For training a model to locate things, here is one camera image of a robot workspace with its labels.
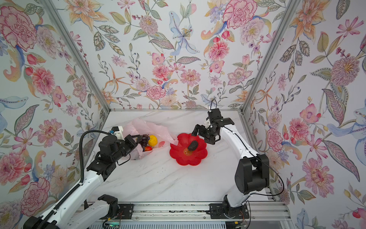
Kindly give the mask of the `dark eggplant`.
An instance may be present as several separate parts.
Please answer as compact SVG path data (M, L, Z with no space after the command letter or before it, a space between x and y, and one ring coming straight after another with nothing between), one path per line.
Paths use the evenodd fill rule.
M195 150L197 150L197 148L199 147L199 143L195 140L195 141L193 141L188 147L187 147L187 149L189 150L189 151L195 151Z

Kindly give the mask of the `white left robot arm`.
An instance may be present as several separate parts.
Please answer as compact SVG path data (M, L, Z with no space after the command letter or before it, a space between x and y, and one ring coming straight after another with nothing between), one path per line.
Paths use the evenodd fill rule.
M103 194L79 214L77 210L87 198L113 173L118 160L129 155L137 146L140 135L124 139L107 134L99 144L100 151L81 178L53 207L39 217L30 217L25 229L86 229L99 219L110 220L123 212L116 197Z

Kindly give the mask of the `dark purple grape bunch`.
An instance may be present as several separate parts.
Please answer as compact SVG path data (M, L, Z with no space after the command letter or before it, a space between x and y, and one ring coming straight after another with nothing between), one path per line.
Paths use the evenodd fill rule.
M150 140L150 136L148 134L145 134L145 135L141 135L139 137L139 141L138 141L138 144L143 148L145 149L147 146L148 146L148 142Z

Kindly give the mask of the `yellow bell pepper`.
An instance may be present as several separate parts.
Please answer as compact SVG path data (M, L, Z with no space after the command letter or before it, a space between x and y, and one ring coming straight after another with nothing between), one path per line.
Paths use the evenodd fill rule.
M152 148L158 145L158 139L154 135L149 136L148 145Z

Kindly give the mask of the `red orange pepper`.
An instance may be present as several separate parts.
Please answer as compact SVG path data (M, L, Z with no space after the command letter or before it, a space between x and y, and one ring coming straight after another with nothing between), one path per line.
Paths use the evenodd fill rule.
M150 146L146 146L145 148L144 148L144 152L146 152L146 151L152 151L153 150L153 148L152 147L150 147Z

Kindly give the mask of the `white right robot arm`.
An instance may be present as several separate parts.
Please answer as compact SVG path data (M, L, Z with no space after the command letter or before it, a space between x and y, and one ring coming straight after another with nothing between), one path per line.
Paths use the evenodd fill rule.
M269 159L258 154L238 133L233 120L224 118L218 108L209 110L207 114L205 124L197 124L192 135L202 137L210 145L224 140L237 157L236 188L224 196L221 210L232 219L252 196L266 196L261 191L269 186Z

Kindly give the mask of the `pink plastic bag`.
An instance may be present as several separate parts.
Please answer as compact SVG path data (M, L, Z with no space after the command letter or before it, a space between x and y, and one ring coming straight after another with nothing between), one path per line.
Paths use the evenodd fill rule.
M123 126L123 136L127 135L148 135L149 137L154 136L157 142L154 146L147 144L148 147L152 148L152 150L149 151L145 151L145 147L142 147L141 144L138 143L136 149L134 149L131 153L132 160L142 159L143 157L152 153L154 149L163 148L164 146L168 146L170 144L177 146L178 144L177 136L172 135L167 127L146 122L139 118L136 118Z

